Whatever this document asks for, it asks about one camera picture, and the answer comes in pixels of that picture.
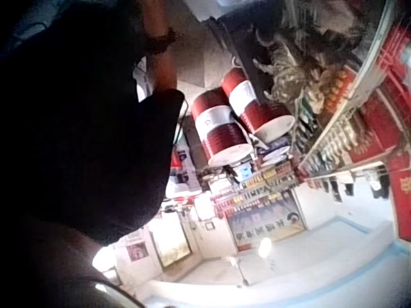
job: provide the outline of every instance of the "light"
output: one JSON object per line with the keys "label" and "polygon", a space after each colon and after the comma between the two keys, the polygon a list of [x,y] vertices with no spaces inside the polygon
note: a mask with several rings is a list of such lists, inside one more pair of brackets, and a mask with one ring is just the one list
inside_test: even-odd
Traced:
{"label": "light", "polygon": [[225,260],[229,261],[231,263],[231,266],[236,267],[238,265],[238,260],[236,257],[228,256],[228,257],[225,257]]}
{"label": "light", "polygon": [[110,270],[110,271],[106,271],[103,273],[103,275],[105,275],[108,279],[113,279],[113,278],[117,278],[117,273],[115,270]]}
{"label": "light", "polygon": [[96,289],[100,290],[101,292],[107,293],[107,289],[102,284],[96,284]]}
{"label": "light", "polygon": [[259,245],[258,255],[259,255],[261,258],[264,258],[264,259],[267,258],[268,255],[269,255],[270,252],[271,252],[271,248],[272,248],[271,240],[270,240],[268,237],[264,237],[264,238],[261,240],[261,243],[260,243],[260,245]]}
{"label": "light", "polygon": [[197,211],[198,218],[201,220],[208,220],[216,216],[210,197],[211,193],[207,191],[194,199],[195,209]]}
{"label": "light", "polygon": [[116,266],[116,264],[117,260],[112,246],[103,247],[100,249],[92,260],[92,265],[101,272],[108,271]]}

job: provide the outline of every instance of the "person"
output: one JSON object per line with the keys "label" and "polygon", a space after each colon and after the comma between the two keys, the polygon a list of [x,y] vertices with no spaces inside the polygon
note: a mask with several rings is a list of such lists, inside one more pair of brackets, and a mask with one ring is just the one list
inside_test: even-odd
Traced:
{"label": "person", "polygon": [[[14,252],[30,305],[117,307],[67,281],[103,281],[96,252],[149,222],[164,198],[184,100],[175,36],[163,0],[106,2],[71,1],[1,57]],[[138,103],[132,73],[144,55],[154,90]]]}

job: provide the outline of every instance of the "shelf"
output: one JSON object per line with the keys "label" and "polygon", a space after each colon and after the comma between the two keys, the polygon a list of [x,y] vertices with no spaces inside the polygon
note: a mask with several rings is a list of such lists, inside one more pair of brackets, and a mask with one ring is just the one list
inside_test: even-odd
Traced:
{"label": "shelf", "polygon": [[356,106],[358,100],[366,99],[371,91],[378,86],[378,82],[382,81],[381,74],[375,74],[372,72],[374,64],[380,54],[381,47],[385,42],[389,30],[394,22],[395,18],[395,8],[396,2],[387,0],[381,15],[380,23],[378,25],[377,32],[375,34],[374,40],[371,44],[370,51],[368,52],[367,58],[365,59],[360,71],[358,72],[353,86],[349,91],[348,95],[341,102],[340,108],[335,112],[330,122],[324,128],[318,139],[315,141],[314,145],[311,147],[309,152],[305,155],[298,167],[301,167],[307,159],[309,159],[313,153],[318,150],[320,143],[324,140],[324,137],[328,134],[330,129],[334,124],[340,119],[341,115],[349,110],[351,107]]}
{"label": "shelf", "polygon": [[347,166],[341,167],[340,169],[337,169],[336,171],[333,171],[331,173],[327,173],[325,175],[319,175],[319,176],[313,176],[311,178],[307,178],[306,180],[318,180],[320,178],[331,178],[332,176],[338,176],[343,173],[346,173],[347,171],[350,172],[356,172],[356,171],[361,171],[365,169],[372,169],[378,166],[384,165],[384,160],[385,158],[392,153],[393,149],[387,150],[384,153],[381,153],[379,155],[376,155],[374,157],[371,157],[369,159],[363,160],[361,162],[357,162],[355,164],[349,164]]}

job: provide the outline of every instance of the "red sign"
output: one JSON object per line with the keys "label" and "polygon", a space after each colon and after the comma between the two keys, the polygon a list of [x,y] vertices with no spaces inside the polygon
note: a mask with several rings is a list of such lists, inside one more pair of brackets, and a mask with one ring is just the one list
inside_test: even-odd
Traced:
{"label": "red sign", "polygon": [[382,97],[377,92],[373,92],[362,110],[365,123],[374,130],[383,149],[396,146],[401,131],[384,105]]}
{"label": "red sign", "polygon": [[397,214],[398,236],[411,242],[410,154],[403,151],[388,159],[392,196]]}

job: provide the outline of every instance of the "poster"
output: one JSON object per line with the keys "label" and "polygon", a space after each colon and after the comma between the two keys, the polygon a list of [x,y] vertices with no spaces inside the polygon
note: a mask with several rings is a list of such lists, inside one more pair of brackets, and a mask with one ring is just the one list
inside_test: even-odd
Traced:
{"label": "poster", "polygon": [[227,217],[238,251],[257,248],[264,237],[278,241],[305,230],[289,193],[264,207],[254,207]]}
{"label": "poster", "polygon": [[127,246],[128,256],[132,262],[140,260],[148,256],[145,242]]}

